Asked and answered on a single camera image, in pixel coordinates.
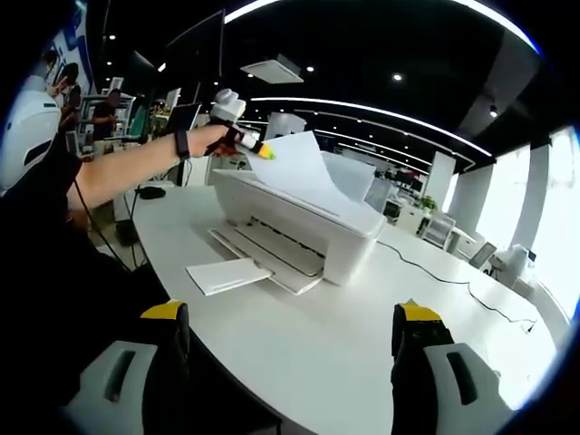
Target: ceiling vent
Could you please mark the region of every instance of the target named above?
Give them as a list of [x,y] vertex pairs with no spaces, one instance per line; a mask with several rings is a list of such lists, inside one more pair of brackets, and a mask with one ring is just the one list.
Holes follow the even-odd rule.
[[270,84],[304,83],[300,69],[279,54],[275,59],[242,66],[241,70]]

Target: desk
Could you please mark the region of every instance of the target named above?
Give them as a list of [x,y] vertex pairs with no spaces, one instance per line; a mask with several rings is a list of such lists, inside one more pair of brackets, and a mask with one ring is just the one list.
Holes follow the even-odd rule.
[[328,282],[294,296],[264,281],[204,296],[186,266],[233,258],[207,234],[224,215],[211,187],[171,188],[139,200],[135,227],[169,295],[188,304],[201,342],[272,409],[320,435],[391,433],[392,313],[413,298],[439,313],[456,342],[468,343],[501,373],[499,392],[519,406],[555,348],[533,305],[453,256],[386,226],[381,242],[472,291],[512,318],[537,319],[532,333],[487,311],[465,286],[444,285],[377,245],[354,283]]

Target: printer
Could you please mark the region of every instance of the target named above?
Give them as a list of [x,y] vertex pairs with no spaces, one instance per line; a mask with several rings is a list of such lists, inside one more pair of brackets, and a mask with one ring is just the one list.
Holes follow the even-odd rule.
[[226,223],[209,233],[295,295],[322,279],[336,285],[354,279],[386,222],[364,202],[330,210],[267,186],[250,170],[214,172]]

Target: black ceiling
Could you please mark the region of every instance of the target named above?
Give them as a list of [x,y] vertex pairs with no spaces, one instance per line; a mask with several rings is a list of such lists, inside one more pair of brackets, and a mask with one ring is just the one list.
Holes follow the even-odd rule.
[[[112,0],[105,36],[115,34],[117,38],[109,41],[103,37],[105,2],[89,2],[88,40],[97,84],[105,86],[106,77],[124,74],[119,65],[129,50],[138,50],[159,66],[166,60],[166,45],[184,30],[220,8],[230,13],[248,3],[250,0],[202,4],[166,0],[152,8],[137,0]],[[284,0],[226,26],[223,76],[215,79],[247,100],[306,97],[398,112],[462,135],[496,157],[553,130],[569,117],[560,81],[542,64],[524,91],[485,130],[474,138],[459,130],[473,102],[484,92],[504,33],[498,24],[449,0]],[[521,49],[530,50],[523,43]],[[240,71],[241,66],[267,53],[281,53],[298,65],[304,83],[271,85]],[[107,61],[113,65],[106,66]],[[307,72],[307,66],[313,66],[314,72]],[[404,80],[395,82],[394,73],[403,74]],[[194,84],[184,79],[184,100],[192,98]],[[202,97],[208,99],[216,90],[213,80],[204,83],[203,90]],[[312,130],[370,140],[427,161],[436,149],[432,144],[356,118],[432,140],[475,160],[478,166],[493,161],[458,140],[421,126],[340,106],[249,102],[246,119],[257,121],[261,115],[264,120],[270,111],[280,109],[299,110],[297,114]],[[335,113],[354,120],[303,111]],[[488,112],[479,116],[488,116]],[[386,155],[401,160],[396,153],[387,151]],[[464,159],[458,162],[457,169],[468,166]],[[416,166],[428,168],[420,163]]]

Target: paper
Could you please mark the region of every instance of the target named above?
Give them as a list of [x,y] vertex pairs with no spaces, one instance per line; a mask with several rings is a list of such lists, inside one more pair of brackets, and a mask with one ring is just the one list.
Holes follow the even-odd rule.
[[311,131],[266,143],[275,153],[273,160],[246,152],[252,170],[262,183],[339,217],[342,210],[354,204],[334,185]]
[[186,267],[189,276],[206,296],[266,279],[272,272],[260,268],[251,258]]

